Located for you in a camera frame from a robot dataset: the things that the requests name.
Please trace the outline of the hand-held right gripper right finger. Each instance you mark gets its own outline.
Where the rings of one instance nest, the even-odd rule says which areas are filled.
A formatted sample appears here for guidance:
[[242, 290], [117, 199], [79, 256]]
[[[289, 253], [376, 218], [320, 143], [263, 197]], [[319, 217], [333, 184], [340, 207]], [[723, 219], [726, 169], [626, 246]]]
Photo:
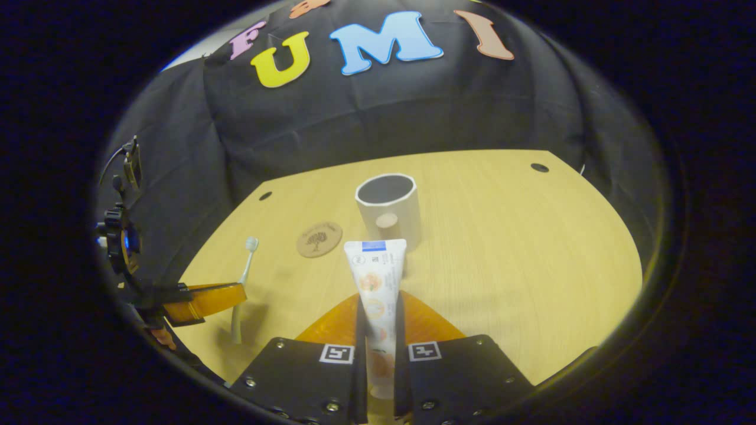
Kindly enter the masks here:
[[400, 291], [395, 419], [484, 423], [534, 390], [490, 336], [465, 336], [418, 297]]

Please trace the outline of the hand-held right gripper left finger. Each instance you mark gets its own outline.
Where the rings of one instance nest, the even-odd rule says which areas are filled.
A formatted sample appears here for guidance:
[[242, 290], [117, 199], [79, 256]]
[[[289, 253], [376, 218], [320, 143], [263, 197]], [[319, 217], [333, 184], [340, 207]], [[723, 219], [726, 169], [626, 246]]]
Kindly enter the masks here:
[[270, 339], [230, 392], [297, 423], [366, 424], [366, 331], [361, 297], [354, 294], [297, 338]]

